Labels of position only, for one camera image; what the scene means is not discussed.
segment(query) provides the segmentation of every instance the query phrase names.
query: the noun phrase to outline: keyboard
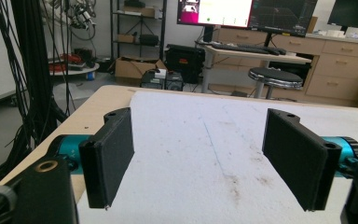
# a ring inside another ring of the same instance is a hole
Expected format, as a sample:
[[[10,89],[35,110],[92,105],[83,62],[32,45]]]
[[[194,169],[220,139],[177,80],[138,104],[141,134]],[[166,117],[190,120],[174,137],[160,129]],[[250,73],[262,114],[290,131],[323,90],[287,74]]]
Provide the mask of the keyboard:
[[[258,45],[247,45],[247,44],[237,44],[238,47],[241,48],[255,48],[255,49],[263,49],[268,51],[270,54],[273,55],[286,55],[285,49],[279,48],[272,48],[272,47],[265,47],[265,46],[258,46]]]
[[[215,43],[213,43],[211,46],[214,49],[225,49],[225,50],[234,50],[234,51],[249,52],[249,53],[269,54],[269,52],[264,49],[247,48],[247,47],[239,47],[239,46],[215,44]]]

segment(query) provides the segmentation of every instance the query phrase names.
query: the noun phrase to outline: metal shelving unit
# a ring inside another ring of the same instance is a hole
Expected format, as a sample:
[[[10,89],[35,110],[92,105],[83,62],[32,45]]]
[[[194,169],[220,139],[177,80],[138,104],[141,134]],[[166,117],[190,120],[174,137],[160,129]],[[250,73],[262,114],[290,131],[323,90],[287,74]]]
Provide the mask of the metal shelving unit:
[[[121,45],[134,45],[138,46],[139,48],[139,56],[142,56],[143,48],[158,48],[158,55],[159,58],[162,60],[164,56],[164,38],[165,38],[165,20],[166,20],[166,8],[167,8],[167,0],[161,0],[162,1],[162,17],[159,19],[155,19],[153,17],[146,17],[142,15],[131,15],[131,14],[125,14],[122,11],[119,11],[120,2],[123,2],[123,0],[116,1],[116,5],[114,6],[113,0],[110,1],[110,32],[111,32],[111,58],[114,59],[114,51],[116,47],[117,56],[120,56],[120,46]],[[135,29],[138,32],[138,35],[144,34],[145,29],[149,34],[153,34],[154,32],[149,28],[148,21],[159,21],[161,22],[160,29],[159,29],[159,42],[157,46],[149,46],[149,45],[142,45],[140,43],[126,43],[126,42],[118,42],[115,39],[115,32],[116,35],[120,34],[120,23],[125,20],[125,18],[137,18],[138,21],[128,30],[126,30],[124,33],[129,33],[134,31]]]

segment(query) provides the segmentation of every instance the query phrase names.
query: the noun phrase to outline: computer screen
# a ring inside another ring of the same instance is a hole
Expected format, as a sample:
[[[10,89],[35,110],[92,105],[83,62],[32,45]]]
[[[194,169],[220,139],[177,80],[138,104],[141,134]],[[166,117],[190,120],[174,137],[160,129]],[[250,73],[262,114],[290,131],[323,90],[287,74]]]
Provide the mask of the computer screen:
[[[358,1],[336,0],[327,23],[342,26],[345,32],[348,27],[358,28]]]
[[[248,27],[253,0],[179,0],[177,23]]]
[[[249,26],[279,35],[305,36],[317,0],[254,0]]]

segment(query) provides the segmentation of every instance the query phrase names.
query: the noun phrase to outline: black stool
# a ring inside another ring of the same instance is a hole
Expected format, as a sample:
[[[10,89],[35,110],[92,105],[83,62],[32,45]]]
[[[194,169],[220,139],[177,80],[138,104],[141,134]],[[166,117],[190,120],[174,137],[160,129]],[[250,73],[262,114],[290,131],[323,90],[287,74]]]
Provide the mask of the black stool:
[[[268,85],[266,99],[271,98],[274,87],[286,89],[302,89],[303,80],[301,77],[281,70],[265,67],[251,68],[249,77],[256,80],[255,98],[260,98],[264,84]]]

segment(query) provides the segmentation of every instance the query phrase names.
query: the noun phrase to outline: drawer handle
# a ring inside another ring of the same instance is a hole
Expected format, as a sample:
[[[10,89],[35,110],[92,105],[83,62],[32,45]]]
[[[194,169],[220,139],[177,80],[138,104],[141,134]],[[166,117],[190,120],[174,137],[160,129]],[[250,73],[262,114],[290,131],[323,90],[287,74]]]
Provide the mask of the drawer handle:
[[[301,45],[301,42],[292,41],[292,40],[289,43],[292,45]]]
[[[336,87],[336,86],[338,86],[338,83],[336,83],[336,82],[327,82],[327,86]]]
[[[336,60],[336,63],[343,63],[343,64],[347,64],[347,61],[342,61],[342,60]]]
[[[345,48],[345,47],[342,47],[341,50],[342,51],[353,51],[353,49],[349,49],[349,48]]]
[[[247,39],[249,38],[248,35],[237,35],[237,38]]]

